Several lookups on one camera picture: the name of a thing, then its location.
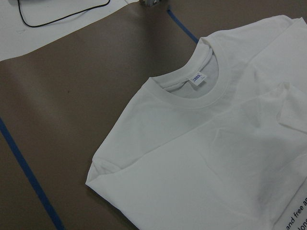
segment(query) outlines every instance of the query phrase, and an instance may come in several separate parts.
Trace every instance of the white clothing label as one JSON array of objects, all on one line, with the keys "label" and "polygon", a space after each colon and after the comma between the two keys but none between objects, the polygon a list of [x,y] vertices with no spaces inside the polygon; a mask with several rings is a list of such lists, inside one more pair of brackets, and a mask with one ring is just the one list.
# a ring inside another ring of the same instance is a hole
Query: white clothing label
[{"label": "white clothing label", "polygon": [[205,79],[207,78],[207,75],[202,74],[198,72],[196,75],[193,75],[193,77],[189,78],[189,80],[196,86],[199,86]]}]

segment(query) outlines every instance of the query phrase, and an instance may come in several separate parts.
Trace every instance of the metal object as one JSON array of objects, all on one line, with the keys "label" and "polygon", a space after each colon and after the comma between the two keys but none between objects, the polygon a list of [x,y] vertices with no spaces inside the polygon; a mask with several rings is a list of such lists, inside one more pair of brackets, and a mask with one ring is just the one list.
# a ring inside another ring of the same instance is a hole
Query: metal object
[{"label": "metal object", "polygon": [[140,0],[140,3],[144,4],[145,6],[154,6],[158,4],[161,0]]}]

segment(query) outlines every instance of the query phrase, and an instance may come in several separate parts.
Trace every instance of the blue tape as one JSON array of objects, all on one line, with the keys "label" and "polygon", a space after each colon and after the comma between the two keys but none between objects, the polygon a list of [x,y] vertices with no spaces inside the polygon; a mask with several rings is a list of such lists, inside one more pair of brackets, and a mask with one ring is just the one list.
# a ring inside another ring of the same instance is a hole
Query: blue tape
[{"label": "blue tape", "polygon": [[4,136],[6,142],[8,143],[11,151],[13,152],[16,160],[18,161],[20,167],[24,171],[24,174],[28,178],[31,186],[35,190],[40,202],[43,204],[46,212],[50,216],[53,224],[58,230],[64,230],[64,226],[62,221],[60,220],[59,216],[57,215],[56,211],[54,210],[53,206],[50,204],[46,194],[44,193],[42,187],[40,186],[39,182],[37,181],[36,177],[34,176],[32,170],[30,169],[29,165],[27,164],[25,158],[19,151],[15,141],[13,140],[12,136],[10,135],[9,131],[7,130],[4,122],[0,117],[0,130],[2,135]]},{"label": "blue tape", "polygon": [[197,44],[198,39],[179,21],[179,19],[171,11],[171,7],[167,8],[168,15],[176,22],[176,24]]}]

